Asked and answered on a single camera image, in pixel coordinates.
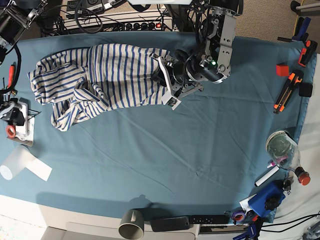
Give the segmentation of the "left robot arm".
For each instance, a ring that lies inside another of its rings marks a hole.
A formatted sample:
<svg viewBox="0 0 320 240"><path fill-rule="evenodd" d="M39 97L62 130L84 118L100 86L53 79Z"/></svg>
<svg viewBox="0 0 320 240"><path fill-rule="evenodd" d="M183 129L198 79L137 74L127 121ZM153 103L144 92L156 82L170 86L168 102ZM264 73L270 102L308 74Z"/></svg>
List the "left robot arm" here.
<svg viewBox="0 0 320 240"><path fill-rule="evenodd" d="M162 104L175 110L183 97L203 91L202 82L220 84L230 76L236 17L242 15L244 2L193 0L177 9L166 8L173 20L180 21L178 29L192 30L196 40L192 50L176 49L174 57L150 55L159 64L151 80L164 87Z"/></svg>

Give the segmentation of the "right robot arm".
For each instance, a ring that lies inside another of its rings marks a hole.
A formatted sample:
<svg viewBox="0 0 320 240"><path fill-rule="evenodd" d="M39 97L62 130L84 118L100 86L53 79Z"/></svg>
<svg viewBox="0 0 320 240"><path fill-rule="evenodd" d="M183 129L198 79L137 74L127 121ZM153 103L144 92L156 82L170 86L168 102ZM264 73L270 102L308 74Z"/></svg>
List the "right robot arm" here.
<svg viewBox="0 0 320 240"><path fill-rule="evenodd" d="M0 11L0 62L15 51L17 62L10 66L8 84L0 90L0 119L10 126L23 126L26 118L17 98L6 99L5 95L15 92L19 79L22 56L18 41L34 20L42 14L46 0L9 0Z"/></svg>

